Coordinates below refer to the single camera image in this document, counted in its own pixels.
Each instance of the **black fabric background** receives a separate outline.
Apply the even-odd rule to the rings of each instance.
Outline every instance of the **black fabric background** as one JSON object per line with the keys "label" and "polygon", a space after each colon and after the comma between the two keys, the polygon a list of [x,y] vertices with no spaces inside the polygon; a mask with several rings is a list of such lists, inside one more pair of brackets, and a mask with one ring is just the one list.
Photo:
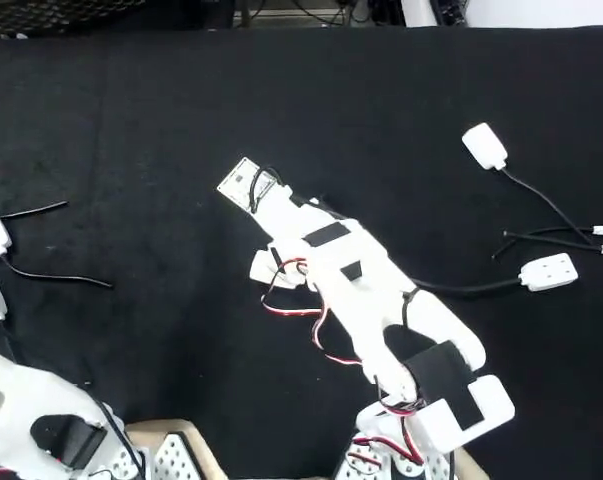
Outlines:
{"label": "black fabric background", "polygon": [[[0,211],[72,202],[10,223],[14,261],[117,284],[0,264],[11,328],[66,376],[85,356],[127,422],[193,420],[232,477],[330,474],[374,391],[312,347],[308,323],[260,308],[247,272],[267,238],[214,189],[248,155],[328,194],[415,277],[509,278],[557,249],[493,264],[501,231],[558,222],[470,158],[460,138],[480,121],[513,172],[603,223],[603,29],[0,42]],[[573,259],[569,287],[446,300],[517,407],[469,445],[496,479],[603,478],[603,257]],[[326,343],[349,351],[337,322]]]}

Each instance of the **black cloth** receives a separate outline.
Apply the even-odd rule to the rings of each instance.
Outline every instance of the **black cloth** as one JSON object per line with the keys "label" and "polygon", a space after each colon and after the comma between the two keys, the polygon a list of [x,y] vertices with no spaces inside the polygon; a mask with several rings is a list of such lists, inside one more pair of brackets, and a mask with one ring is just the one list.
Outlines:
{"label": "black cloth", "polygon": [[[21,353],[66,378],[84,356],[127,422],[191,419],[233,477],[330,474],[375,390],[314,349],[309,320],[263,311],[248,271],[268,239],[215,187],[248,155],[326,194],[416,278],[512,278],[561,249],[495,264],[502,230],[560,221],[465,151],[481,121],[513,173],[603,223],[603,28],[0,42],[0,211],[71,202],[9,222],[13,261],[117,285],[0,263]],[[497,479],[603,478],[603,257],[570,253],[574,285],[446,300],[517,407],[469,445]],[[325,342],[351,353],[336,320]]]}

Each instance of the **black tape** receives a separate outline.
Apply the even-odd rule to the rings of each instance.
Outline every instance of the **black tape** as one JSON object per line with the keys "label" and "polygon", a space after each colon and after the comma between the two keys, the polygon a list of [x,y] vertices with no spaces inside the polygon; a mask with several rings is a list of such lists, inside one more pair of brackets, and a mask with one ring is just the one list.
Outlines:
{"label": "black tape", "polygon": [[356,261],[347,267],[343,267],[341,269],[341,273],[346,276],[348,280],[351,282],[355,281],[357,278],[361,278],[363,276],[363,270],[361,269],[361,262]]}
{"label": "black tape", "polygon": [[434,403],[444,398],[462,430],[483,421],[468,390],[476,376],[452,342],[435,345],[403,363],[414,376],[423,399]]}
{"label": "black tape", "polygon": [[270,249],[270,253],[272,254],[272,256],[274,257],[274,261],[277,264],[277,268],[281,267],[281,264],[283,263],[283,260],[281,259],[281,255],[279,255],[279,252],[277,252],[277,249],[272,247]]}
{"label": "black tape", "polygon": [[306,235],[303,240],[308,242],[311,247],[320,247],[321,245],[325,245],[332,240],[344,237],[348,233],[350,233],[350,230],[348,230],[345,225],[339,222],[334,222]]}
{"label": "black tape", "polygon": [[38,418],[30,427],[37,446],[73,470],[90,462],[107,431],[88,425],[74,415],[49,415]]}

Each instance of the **black cable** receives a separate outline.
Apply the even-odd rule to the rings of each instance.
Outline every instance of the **black cable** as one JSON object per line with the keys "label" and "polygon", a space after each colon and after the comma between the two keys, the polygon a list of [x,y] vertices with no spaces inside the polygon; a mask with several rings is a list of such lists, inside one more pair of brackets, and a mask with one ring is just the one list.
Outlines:
{"label": "black cable", "polygon": [[587,250],[589,252],[601,253],[600,245],[583,245],[582,243],[567,242],[565,240],[559,240],[558,238],[536,237],[534,235],[525,235],[522,233],[512,233],[508,231],[503,232],[503,236],[506,238],[518,238],[520,240],[529,240],[531,242],[549,243],[552,245],[561,245],[562,247],[578,248],[580,250]]}
{"label": "black cable", "polygon": [[[547,228],[539,228],[537,230],[532,230],[530,232],[526,232],[525,235],[543,235],[546,233],[552,232],[564,232],[564,231],[572,231],[572,227],[547,227]],[[579,227],[583,233],[592,233],[592,227]],[[506,251],[510,250],[510,248],[514,247],[519,242],[518,238],[513,238],[509,242],[503,244],[497,251],[492,254],[492,260],[496,260],[498,257],[503,255]]]}
{"label": "black cable", "polygon": [[17,275],[21,275],[22,277],[31,278],[35,280],[51,280],[51,281],[61,281],[61,282],[84,282],[89,283],[91,285],[96,285],[97,287],[103,288],[114,288],[114,285],[108,282],[104,282],[102,280],[97,280],[95,278],[90,277],[80,277],[76,275],[66,276],[66,275],[47,275],[42,273],[29,273],[24,272],[23,270],[15,267],[10,260],[5,255],[1,256],[1,260],[5,263],[10,270],[12,270]]}
{"label": "black cable", "polygon": [[145,457],[143,456],[143,454],[141,454],[141,453],[139,454],[141,456],[141,461],[139,461],[139,459],[134,454],[134,449],[132,448],[132,445],[130,444],[130,441],[125,437],[124,433],[121,431],[121,429],[119,428],[119,426],[117,425],[117,423],[114,421],[114,418],[112,418],[112,415],[110,414],[110,411],[108,410],[108,407],[106,407],[105,404],[101,400],[99,400],[98,398],[95,398],[94,396],[92,396],[90,394],[90,392],[86,392],[86,393],[88,395],[90,395],[90,397],[92,398],[92,400],[94,401],[94,403],[97,404],[97,406],[99,407],[99,409],[101,410],[101,412],[105,416],[106,420],[110,424],[110,427],[112,427],[112,430],[114,431],[114,434],[117,436],[117,438],[119,439],[119,441],[123,445],[123,448],[125,448],[126,452],[128,452],[128,455],[130,455],[130,461],[132,463],[134,463],[135,467],[137,467],[137,472],[139,473],[139,476],[142,479],[144,479],[145,478],[145,466],[146,465],[145,465]]}
{"label": "black cable", "polygon": [[337,17],[339,15],[341,15],[341,26],[345,26],[345,13],[344,13],[344,8],[345,6],[340,6],[339,10],[337,10],[337,13],[335,13],[332,16],[332,19],[330,20],[330,23],[334,23],[334,21],[337,19]]}
{"label": "black cable", "polygon": [[[259,8],[257,8],[257,11],[254,12],[252,15],[250,15],[250,22],[252,22],[252,20],[254,20],[255,18],[257,18],[259,16],[259,14],[261,13],[261,11],[264,9],[265,7],[265,3],[267,0],[261,0],[261,3],[259,4]],[[239,25],[237,25],[235,28],[245,28],[247,25],[244,25],[243,22],[241,22]]]}
{"label": "black cable", "polygon": [[254,174],[254,177],[252,177],[252,182],[250,182],[250,190],[248,191],[250,212],[252,212],[252,214],[257,213],[257,208],[259,208],[259,202],[261,201],[260,198],[254,198],[254,189],[257,188],[257,182],[259,181],[259,177],[266,172],[272,175],[279,185],[283,184],[283,180],[281,180],[281,175],[279,175],[279,172],[277,172],[274,167],[259,167],[257,172]]}
{"label": "black cable", "polygon": [[449,457],[450,458],[448,458],[448,465],[449,465],[449,468],[450,468],[450,476],[448,478],[449,478],[449,480],[454,480],[454,470],[456,468],[456,465],[455,465],[456,462],[455,462],[455,459],[454,459],[454,450],[452,450],[450,452]]}
{"label": "black cable", "polygon": [[90,475],[88,475],[88,478],[90,477],[94,477],[96,475],[100,475],[102,473],[109,473],[110,474],[110,479],[113,480],[114,479],[114,474],[112,473],[112,470],[99,470],[97,472],[91,473]]}
{"label": "black cable", "polygon": [[32,210],[23,210],[21,212],[7,213],[5,215],[1,215],[0,218],[1,218],[1,220],[9,220],[12,218],[26,217],[28,215],[37,215],[39,213],[46,213],[51,210],[56,210],[57,208],[67,207],[67,206],[68,206],[68,202],[64,200],[63,202],[53,203],[51,205],[46,205],[45,207],[41,207],[41,208],[34,208]]}
{"label": "black cable", "polygon": [[547,203],[548,206],[550,208],[552,208],[552,210],[554,210],[563,219],[563,221],[566,223],[566,225],[568,225],[572,229],[572,231],[574,233],[576,233],[587,245],[594,245],[594,242],[590,238],[588,238],[588,236],[586,234],[584,234],[581,230],[579,230],[579,227],[577,227],[574,224],[574,222],[572,220],[570,220],[568,218],[568,216],[565,213],[563,213],[563,211],[559,207],[557,207],[554,204],[554,202],[552,200],[550,200],[546,195],[544,195],[541,191],[537,190],[536,188],[534,188],[531,185],[528,185],[523,180],[520,180],[519,178],[517,178],[516,176],[511,174],[506,168],[502,168],[500,171],[503,172],[503,174],[506,177],[508,177],[510,180],[512,180],[514,183],[516,183],[520,187],[523,187],[526,190],[529,190],[530,192],[534,193],[541,200],[543,200],[545,203]]}
{"label": "black cable", "polygon": [[514,287],[516,285],[521,285],[521,280],[518,278],[513,278],[510,280],[503,280],[501,282],[488,283],[486,285],[476,285],[470,287],[450,287],[446,285],[437,285],[434,283],[424,282],[423,280],[416,280],[410,277],[410,280],[423,290],[427,290],[432,293],[439,293],[444,295],[454,295],[454,296],[462,296],[469,297],[474,295],[481,295],[484,293],[494,292],[496,290],[501,290],[509,287]]}
{"label": "black cable", "polygon": [[401,320],[403,321],[403,326],[405,328],[408,327],[408,306],[414,300],[414,297],[417,296],[421,289],[419,287],[415,287],[411,292],[403,293],[403,307],[401,308]]}
{"label": "black cable", "polygon": [[330,26],[337,26],[337,27],[342,27],[343,24],[342,23],[336,23],[333,22],[331,20],[328,20],[326,18],[321,18],[318,15],[315,15],[312,12],[309,12],[308,10],[306,10],[303,5],[301,5],[301,3],[299,3],[299,0],[292,0],[292,3],[294,3],[294,6],[297,7],[299,10],[301,10],[303,13],[305,13],[308,17],[312,17],[316,20],[319,20],[322,23],[325,23],[326,25],[330,25]]}

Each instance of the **black velcro strap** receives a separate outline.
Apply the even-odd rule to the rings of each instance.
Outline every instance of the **black velcro strap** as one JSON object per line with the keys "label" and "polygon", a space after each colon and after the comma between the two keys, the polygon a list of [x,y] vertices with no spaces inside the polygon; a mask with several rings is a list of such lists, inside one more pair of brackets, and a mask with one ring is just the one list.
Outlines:
{"label": "black velcro strap", "polygon": [[444,398],[462,430],[483,421],[468,390],[476,376],[452,342],[435,345],[403,363],[414,376],[423,399],[434,403]]}
{"label": "black velcro strap", "polygon": [[330,225],[320,228],[319,230],[309,233],[303,240],[308,242],[311,247],[320,247],[321,245],[325,245],[332,240],[344,237],[348,233],[350,233],[350,230],[348,230],[345,225],[339,222],[334,222]]}
{"label": "black velcro strap", "polygon": [[272,254],[272,257],[274,258],[274,261],[277,264],[277,268],[281,268],[281,264],[283,263],[283,260],[281,259],[281,255],[279,255],[279,252],[277,251],[277,249],[272,247],[270,249],[270,253]]}
{"label": "black velcro strap", "polygon": [[345,275],[345,277],[354,282],[357,278],[361,278],[363,276],[363,270],[361,269],[361,262],[356,261],[347,267],[343,267],[341,269],[341,273]]}

